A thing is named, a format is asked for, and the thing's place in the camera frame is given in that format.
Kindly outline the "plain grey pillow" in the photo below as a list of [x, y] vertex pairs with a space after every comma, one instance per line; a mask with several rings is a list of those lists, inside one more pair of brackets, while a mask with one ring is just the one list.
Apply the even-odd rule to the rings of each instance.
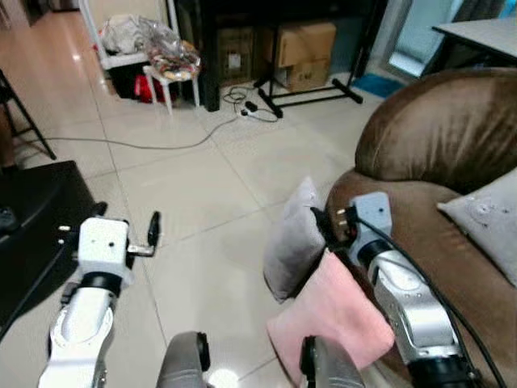
[[263, 251], [263, 280], [279, 304], [296, 295], [324, 251], [326, 240], [313, 213], [321, 204], [320, 192], [307, 176], [274, 222]]

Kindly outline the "grey pillow with buttons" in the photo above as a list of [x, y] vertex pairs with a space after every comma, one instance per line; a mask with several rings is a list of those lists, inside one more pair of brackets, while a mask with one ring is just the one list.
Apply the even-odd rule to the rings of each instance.
[[467, 196], [437, 204], [517, 285], [517, 170]]

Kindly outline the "brown suede sofa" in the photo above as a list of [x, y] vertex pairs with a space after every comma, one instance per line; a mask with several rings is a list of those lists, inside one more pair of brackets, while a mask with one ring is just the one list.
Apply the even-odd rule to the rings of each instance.
[[386, 99], [359, 137], [355, 165], [326, 200], [337, 238], [352, 197], [387, 193], [392, 238], [411, 255], [516, 388], [517, 291], [439, 204], [517, 166], [517, 71], [461, 68], [428, 75]]

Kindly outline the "blue floor mat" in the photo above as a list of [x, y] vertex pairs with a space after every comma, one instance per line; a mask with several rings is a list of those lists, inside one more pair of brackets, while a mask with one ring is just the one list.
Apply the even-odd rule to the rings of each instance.
[[376, 95], [381, 99], [387, 99], [390, 95], [404, 87], [403, 82], [383, 77], [378, 74], [363, 74], [351, 82], [352, 87]]

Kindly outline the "grey robot leg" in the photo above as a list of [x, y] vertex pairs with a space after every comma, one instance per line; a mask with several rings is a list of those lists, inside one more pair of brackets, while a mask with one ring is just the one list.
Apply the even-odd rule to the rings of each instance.
[[204, 373], [211, 357], [207, 334], [185, 331], [173, 337], [167, 346], [156, 388], [212, 388]]
[[300, 370], [303, 376], [300, 388], [365, 388], [347, 350], [324, 336], [305, 337]]

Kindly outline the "white power strip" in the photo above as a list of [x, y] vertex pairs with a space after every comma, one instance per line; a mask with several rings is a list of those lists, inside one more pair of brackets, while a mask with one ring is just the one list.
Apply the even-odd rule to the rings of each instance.
[[241, 108], [241, 110], [239, 111], [239, 116], [256, 120], [258, 122], [275, 123], [277, 121], [280, 121], [280, 119], [274, 116], [269, 116], [269, 114], [272, 114], [272, 112], [263, 110], [263, 108], [256, 108], [256, 110], [253, 111], [249, 110], [249, 108]]

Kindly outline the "grey right robot leg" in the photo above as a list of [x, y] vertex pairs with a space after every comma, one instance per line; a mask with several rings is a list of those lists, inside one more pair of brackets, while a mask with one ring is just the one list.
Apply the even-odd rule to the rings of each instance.
[[324, 336], [305, 337], [300, 370], [303, 376], [300, 388], [365, 388], [347, 350]]

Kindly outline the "white rack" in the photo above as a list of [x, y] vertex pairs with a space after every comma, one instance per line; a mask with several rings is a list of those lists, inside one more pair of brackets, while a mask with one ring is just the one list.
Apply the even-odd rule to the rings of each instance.
[[93, 54], [99, 59], [103, 70], [137, 65], [145, 62], [144, 54], [115, 56], [107, 55], [101, 48], [100, 28], [111, 16], [137, 15], [165, 23], [174, 31], [178, 31], [176, 0], [78, 0], [82, 21], [87, 29], [87, 37], [93, 48]]

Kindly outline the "light cardboard box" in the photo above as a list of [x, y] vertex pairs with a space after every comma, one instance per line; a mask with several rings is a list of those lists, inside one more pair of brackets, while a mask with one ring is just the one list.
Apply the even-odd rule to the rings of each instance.
[[324, 87], [330, 78], [337, 28], [333, 23], [282, 27], [273, 57], [276, 77], [289, 92]]

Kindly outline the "black metal stand leg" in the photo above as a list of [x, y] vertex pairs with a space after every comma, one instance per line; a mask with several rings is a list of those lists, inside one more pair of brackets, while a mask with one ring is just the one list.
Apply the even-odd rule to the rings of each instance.
[[[18, 110], [19, 114], [21, 114], [22, 118], [24, 118], [27, 122], [25, 127], [18, 127], [14, 122], [14, 114], [11, 113], [11, 104], [14, 104], [16, 110]], [[47, 138], [41, 132], [40, 127], [36, 124], [31, 114], [23, 104], [21, 97], [16, 93], [14, 86], [11, 85], [10, 80], [8, 80], [7, 75], [0, 68], [0, 108], [3, 113], [6, 115], [7, 124], [11, 126], [14, 130], [12, 134], [15, 137], [21, 136], [21, 134], [33, 133], [36, 136], [36, 143], [40, 143], [42, 145], [42, 149], [44, 149], [45, 155], [48, 155], [49, 159], [57, 160], [57, 155], [54, 152], [53, 148], [49, 145]]]

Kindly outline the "clear plastic bag with items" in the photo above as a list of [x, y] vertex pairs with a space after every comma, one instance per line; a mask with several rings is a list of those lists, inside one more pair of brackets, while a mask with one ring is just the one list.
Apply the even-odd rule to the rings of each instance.
[[171, 81], [192, 80], [202, 68], [199, 52], [191, 42], [162, 23], [145, 21], [141, 26], [145, 55], [160, 77]]

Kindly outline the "dark cardboard box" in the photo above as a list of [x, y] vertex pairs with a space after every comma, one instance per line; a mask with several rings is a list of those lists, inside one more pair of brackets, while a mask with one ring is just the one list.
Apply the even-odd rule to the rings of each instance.
[[254, 80], [254, 28], [222, 28], [217, 36], [219, 85]]

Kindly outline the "glass door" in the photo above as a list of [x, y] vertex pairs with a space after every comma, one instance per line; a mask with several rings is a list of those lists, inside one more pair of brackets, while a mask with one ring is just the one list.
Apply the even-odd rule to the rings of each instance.
[[400, 15], [388, 34], [385, 69], [420, 78], [440, 56], [441, 23], [500, 19], [515, 13], [516, 0], [400, 0]]

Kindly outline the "grey table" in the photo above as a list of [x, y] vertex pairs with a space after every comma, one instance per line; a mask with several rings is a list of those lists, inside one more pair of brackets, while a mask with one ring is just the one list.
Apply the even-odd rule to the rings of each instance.
[[422, 77], [453, 68], [517, 66], [517, 19], [514, 16], [440, 23], [432, 30], [442, 34], [443, 39], [422, 71]]

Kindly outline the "black desk frame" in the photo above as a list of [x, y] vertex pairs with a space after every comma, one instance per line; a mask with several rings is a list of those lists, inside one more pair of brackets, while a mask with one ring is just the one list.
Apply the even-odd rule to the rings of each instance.
[[329, 87], [313, 90], [276, 94], [273, 91], [275, 71], [267, 70], [256, 78], [254, 87], [258, 97], [270, 108], [276, 118], [288, 107], [306, 106], [317, 101], [351, 99], [364, 103], [362, 96], [352, 90], [352, 81], [364, 73], [372, 52], [376, 34], [383, 22], [389, 0], [166, 0], [167, 15], [174, 28], [180, 27], [182, 16], [192, 21], [188, 32], [196, 38], [195, 46], [200, 58], [208, 66], [200, 71], [200, 91], [193, 93], [208, 111], [217, 111], [221, 106], [219, 74], [216, 63], [219, 44], [217, 33], [222, 28], [258, 27], [268, 28], [273, 37], [281, 36], [284, 23], [322, 21], [322, 19], [362, 19], [362, 29], [355, 54], [352, 57], [350, 75], [345, 82], [332, 80]]

